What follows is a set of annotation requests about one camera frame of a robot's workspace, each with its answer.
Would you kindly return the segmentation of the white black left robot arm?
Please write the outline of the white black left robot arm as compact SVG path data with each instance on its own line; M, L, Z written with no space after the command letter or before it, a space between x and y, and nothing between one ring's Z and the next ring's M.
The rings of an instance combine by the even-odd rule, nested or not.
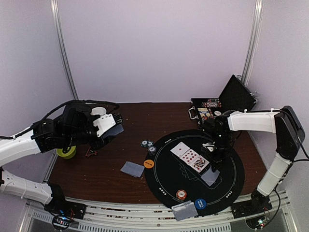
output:
M64 102L23 131L1 136L0 164L54 149L67 153L84 144L99 150L121 133L123 117L118 108L119 104L109 101ZM0 191L51 206L60 215L70 209L59 185L33 182L4 169L0 170Z

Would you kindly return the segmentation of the purple poker chip stack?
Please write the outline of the purple poker chip stack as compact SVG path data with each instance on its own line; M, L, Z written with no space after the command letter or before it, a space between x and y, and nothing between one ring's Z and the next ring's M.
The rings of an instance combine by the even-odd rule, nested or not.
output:
M156 147L155 147L155 146L149 146L149 147L148 147L148 154L149 154L150 156L155 155L155 154L156 154Z

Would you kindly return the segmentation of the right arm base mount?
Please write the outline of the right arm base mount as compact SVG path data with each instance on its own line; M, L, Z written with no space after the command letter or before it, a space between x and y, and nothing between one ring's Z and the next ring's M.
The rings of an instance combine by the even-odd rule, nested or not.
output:
M251 199L231 205L231 210L234 218L248 217L271 209L272 204L270 199L268 198L266 198L265 200Z

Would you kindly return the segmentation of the round black poker mat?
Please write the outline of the round black poker mat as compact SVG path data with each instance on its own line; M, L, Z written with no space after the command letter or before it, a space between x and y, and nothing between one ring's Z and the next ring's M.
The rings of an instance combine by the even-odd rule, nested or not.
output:
M146 156L146 160L154 161L154 167L146 169L144 174L150 191L166 207L171 208L186 201L194 203L196 199L202 198L207 206L203 210L196 210L200 216L207 216L228 208L241 194L245 171L234 149L231 156L218 168L219 177L210 187L201 179L211 168L210 165L198 173L170 151L178 143L184 142L200 154L202 144L210 141L211 136L200 130L182 130L170 133L155 142L156 154ZM184 200L176 197L176 192L180 189L187 193Z

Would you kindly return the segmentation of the aluminium corner post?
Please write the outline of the aluminium corner post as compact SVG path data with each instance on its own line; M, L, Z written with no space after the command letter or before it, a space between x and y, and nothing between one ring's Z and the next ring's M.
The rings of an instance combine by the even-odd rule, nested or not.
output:
M60 13L59 13L59 6L58 6L58 1L57 0L51 0L51 11L53 15L53 20L56 28L56 34L57 34L57 40L59 44L59 49L60 49L60 54L61 54L61 60L63 63L64 71L65 71L65 76L69 85L69 89L71 92L71 95L74 100L78 100L78 93L76 90L76 86L72 77L71 69L70 69L70 64L69 64L69 59L65 47L65 41L64 41L64 36L63 36L63 31L62 31L62 25L61 25L61 19L60 19Z
M248 86L249 79L251 76L252 68L253 68L253 57L255 50L258 45L258 39L260 34L260 27L262 21L262 12L263 12L263 0L256 0L255 7L254 7L254 14L253 14L253 22L252 22L252 29L251 35L249 39L249 46L247 50L247 55L242 71L242 82L245 86Z

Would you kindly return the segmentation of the poker chip row in case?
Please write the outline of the poker chip row in case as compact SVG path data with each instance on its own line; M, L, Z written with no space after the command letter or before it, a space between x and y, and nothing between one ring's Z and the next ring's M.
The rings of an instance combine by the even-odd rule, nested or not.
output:
M222 104L220 102L203 102L201 106L203 108L220 108Z

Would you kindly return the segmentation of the right aluminium corner post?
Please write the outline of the right aluminium corner post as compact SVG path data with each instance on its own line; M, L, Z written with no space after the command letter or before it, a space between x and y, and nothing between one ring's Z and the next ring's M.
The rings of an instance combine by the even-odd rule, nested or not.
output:
M249 46L247 50L247 55L242 71L242 82L245 86L248 86L249 79L251 76L252 68L253 68L253 57L255 50L258 45L258 39L260 34L260 27L262 21L262 12L263 12L263 0L256 0L255 7L254 7L254 14L253 14L253 22L252 22L252 29L251 35L249 39Z

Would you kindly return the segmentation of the lime green bowl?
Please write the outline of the lime green bowl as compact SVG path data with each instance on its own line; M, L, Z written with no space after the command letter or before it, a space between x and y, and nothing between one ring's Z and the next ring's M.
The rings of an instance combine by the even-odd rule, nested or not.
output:
M75 156L76 154L76 146L70 147L70 149L67 152L64 152L63 149L57 149L56 153L59 157L68 160Z

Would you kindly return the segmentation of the grey playing card deck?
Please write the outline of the grey playing card deck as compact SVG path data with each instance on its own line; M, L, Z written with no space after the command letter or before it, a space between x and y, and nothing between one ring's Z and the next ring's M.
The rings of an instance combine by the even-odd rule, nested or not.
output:
M117 136L118 134L122 133L123 131L124 131L124 128L121 124L116 125L116 126L112 127L111 129L109 129L105 133L105 136Z

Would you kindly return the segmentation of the black poker chip case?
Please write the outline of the black poker chip case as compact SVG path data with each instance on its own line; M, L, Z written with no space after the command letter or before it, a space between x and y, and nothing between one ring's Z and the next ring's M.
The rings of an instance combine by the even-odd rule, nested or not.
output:
M203 102L220 102L220 108L208 108L211 112L210 117L202 118L198 112L198 108L202 108ZM191 120L197 120L200 127L207 123L213 123L217 117L214 112L220 111L222 114L228 110L247 109L251 110L257 103L256 97L241 82L238 76L231 76L219 97L216 98L192 98L191 106L188 114Z

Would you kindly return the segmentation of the dealt card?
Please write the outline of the dealt card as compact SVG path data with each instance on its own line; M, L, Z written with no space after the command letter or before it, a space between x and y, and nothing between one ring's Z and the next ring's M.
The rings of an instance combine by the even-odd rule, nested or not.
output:
M198 212L196 210L195 205L184 210L174 211L172 210L174 217L177 221L181 221L187 218L198 216Z

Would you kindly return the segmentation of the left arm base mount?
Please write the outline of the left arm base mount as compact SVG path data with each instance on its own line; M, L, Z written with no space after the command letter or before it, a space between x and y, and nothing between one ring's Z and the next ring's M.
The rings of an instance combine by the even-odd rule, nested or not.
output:
M65 216L72 219L83 219L86 205L67 201L65 198L52 198L50 203L45 204L46 211L59 216Z

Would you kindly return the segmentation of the blue small blind button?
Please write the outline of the blue small blind button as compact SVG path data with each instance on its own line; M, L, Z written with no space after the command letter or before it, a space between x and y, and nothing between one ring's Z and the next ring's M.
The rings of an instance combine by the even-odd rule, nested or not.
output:
M199 199L195 200L194 205L195 205L196 209L203 210L203 209L206 208L207 203L206 203L206 201L204 199L199 198Z

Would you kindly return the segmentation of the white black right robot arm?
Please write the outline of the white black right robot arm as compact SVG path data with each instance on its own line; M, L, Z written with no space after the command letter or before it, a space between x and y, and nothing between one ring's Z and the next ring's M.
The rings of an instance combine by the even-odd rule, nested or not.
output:
M247 131L253 137L257 150L262 142L274 148L272 162L251 194L248 210L258 213L269 201L269 195L284 180L300 151L306 153L303 142L306 134L295 111L289 105L281 109L239 111L230 110L217 116L210 127L211 141L202 150L217 168L232 154L232 133Z

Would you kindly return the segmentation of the orange white ceramic bowl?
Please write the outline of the orange white ceramic bowl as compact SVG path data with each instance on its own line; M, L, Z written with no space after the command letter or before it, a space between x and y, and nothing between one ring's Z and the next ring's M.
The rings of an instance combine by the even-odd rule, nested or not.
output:
M92 116L95 116L95 115L102 116L102 115L105 115L106 113L107 113L107 110L104 107L95 107L91 111Z

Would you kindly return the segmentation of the left aluminium corner post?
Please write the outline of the left aluminium corner post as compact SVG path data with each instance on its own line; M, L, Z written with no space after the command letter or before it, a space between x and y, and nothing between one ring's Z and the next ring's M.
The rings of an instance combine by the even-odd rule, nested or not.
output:
M61 54L61 60L63 63L64 71L65 71L65 76L69 85L69 89L71 92L71 95L74 100L78 100L78 93L76 90L76 86L72 77L71 69L70 69L70 64L69 64L69 59L65 47L65 41L64 41L64 36L63 36L63 31L62 31L62 25L61 25L61 19L60 19L60 13L59 13L59 6L58 6L58 1L57 0L51 0L51 11L53 15L53 20L56 28L56 34L57 34L57 40L59 44L59 49L60 49L60 54Z

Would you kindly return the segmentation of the white dealer button in case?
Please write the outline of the white dealer button in case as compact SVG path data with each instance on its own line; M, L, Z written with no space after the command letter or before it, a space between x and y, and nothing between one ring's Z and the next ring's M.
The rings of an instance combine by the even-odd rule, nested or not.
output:
M220 116L222 113L221 113L220 111L215 111L214 114L215 114L216 116Z

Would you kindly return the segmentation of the orange big blind button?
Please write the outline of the orange big blind button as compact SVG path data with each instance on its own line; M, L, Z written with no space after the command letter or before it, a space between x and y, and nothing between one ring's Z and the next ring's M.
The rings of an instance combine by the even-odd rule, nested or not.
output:
M154 167L154 164L155 164L154 161L151 160L151 159L147 159L147 160L145 160L144 163L143 163L144 167L147 168L147 169L153 168L153 167Z

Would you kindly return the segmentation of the blue playing card box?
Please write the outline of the blue playing card box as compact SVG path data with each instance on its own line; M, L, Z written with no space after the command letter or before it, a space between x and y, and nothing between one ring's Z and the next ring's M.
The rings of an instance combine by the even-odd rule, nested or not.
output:
M211 116L211 112L208 108L198 108L197 110L202 118Z

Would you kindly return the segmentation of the orange poker chip stack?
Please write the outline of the orange poker chip stack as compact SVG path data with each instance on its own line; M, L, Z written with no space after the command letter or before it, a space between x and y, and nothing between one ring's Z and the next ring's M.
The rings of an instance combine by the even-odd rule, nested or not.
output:
M176 197L179 199L179 200L184 200L186 197L187 197L187 193L185 190L183 189L180 189L176 192Z

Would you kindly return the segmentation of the black red triangle marker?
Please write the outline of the black red triangle marker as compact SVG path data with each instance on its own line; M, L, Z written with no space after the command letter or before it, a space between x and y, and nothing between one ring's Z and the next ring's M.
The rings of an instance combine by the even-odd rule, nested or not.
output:
M96 156L98 153L96 150L94 150L92 147L89 147L87 152L86 152L86 155L85 157L88 158L88 157L91 157L91 156Z

